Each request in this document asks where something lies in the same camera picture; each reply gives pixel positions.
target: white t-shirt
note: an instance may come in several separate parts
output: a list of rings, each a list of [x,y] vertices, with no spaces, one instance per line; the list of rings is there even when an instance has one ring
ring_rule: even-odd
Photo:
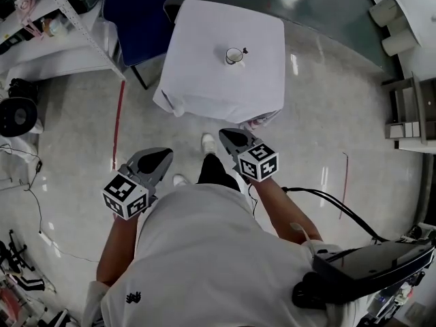
[[[294,286],[310,271],[308,246],[264,232],[243,194],[221,185],[178,187],[155,205],[121,278],[111,288],[91,282],[82,326],[357,325],[366,300],[329,307],[329,316],[292,303]]]

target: black and white marker cube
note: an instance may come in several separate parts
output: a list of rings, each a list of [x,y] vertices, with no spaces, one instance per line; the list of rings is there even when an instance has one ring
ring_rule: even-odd
[[[279,170],[279,154],[264,143],[238,155],[240,173],[262,182]]]
[[[110,173],[110,182],[102,192],[106,206],[125,220],[137,215],[149,205],[149,191],[118,171]]]

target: white tablecloth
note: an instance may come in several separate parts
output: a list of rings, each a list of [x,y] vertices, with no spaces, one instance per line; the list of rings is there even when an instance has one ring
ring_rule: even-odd
[[[225,64],[229,48],[247,49],[244,67]],[[284,92],[280,19],[209,1],[183,2],[153,98],[157,105],[176,116],[191,112],[240,123],[282,109]]]

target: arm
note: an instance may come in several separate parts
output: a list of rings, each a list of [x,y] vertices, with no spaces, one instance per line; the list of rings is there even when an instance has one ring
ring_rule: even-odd
[[[112,286],[134,259],[138,216],[114,220],[97,267],[97,281]]]
[[[270,217],[279,238],[301,245],[306,241],[302,232],[293,230],[291,223],[298,223],[311,240],[322,240],[315,224],[292,202],[272,178],[263,182],[251,181]]]

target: red line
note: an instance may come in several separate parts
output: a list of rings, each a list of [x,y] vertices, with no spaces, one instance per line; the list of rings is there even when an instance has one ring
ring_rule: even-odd
[[[342,203],[344,204],[345,202],[345,193],[347,192],[347,180],[348,180],[348,155],[345,153],[342,153],[347,157],[347,165],[345,167],[345,183],[343,186],[343,195],[342,195]]]
[[[116,110],[115,133],[114,133],[114,150],[112,152],[112,169],[116,170],[116,145],[118,144],[118,127],[120,123],[121,104],[123,103],[125,81],[121,83],[120,97],[118,98],[118,109]]]

